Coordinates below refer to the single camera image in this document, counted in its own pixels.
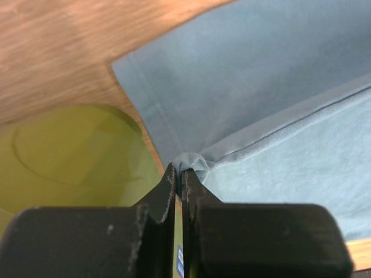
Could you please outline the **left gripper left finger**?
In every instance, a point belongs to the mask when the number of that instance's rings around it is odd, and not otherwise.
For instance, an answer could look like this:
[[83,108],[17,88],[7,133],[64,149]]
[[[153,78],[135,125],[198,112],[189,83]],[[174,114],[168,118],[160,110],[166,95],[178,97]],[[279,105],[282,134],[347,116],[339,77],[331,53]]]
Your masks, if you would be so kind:
[[176,169],[130,207],[33,207],[1,240],[2,277],[171,277]]

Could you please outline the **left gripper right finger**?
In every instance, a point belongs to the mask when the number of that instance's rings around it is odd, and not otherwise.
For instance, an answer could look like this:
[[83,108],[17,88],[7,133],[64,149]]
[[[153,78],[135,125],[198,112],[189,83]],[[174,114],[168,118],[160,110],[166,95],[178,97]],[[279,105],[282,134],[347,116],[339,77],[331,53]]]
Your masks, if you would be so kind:
[[224,203],[181,174],[185,277],[350,277],[353,261],[324,207]]

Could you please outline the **grey-blue t-shirt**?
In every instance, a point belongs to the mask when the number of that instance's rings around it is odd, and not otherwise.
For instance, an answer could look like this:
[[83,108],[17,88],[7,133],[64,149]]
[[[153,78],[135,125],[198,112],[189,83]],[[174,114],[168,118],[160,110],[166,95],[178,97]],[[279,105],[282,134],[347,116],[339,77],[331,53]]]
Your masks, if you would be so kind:
[[163,164],[370,236],[370,2],[236,1],[113,63]]

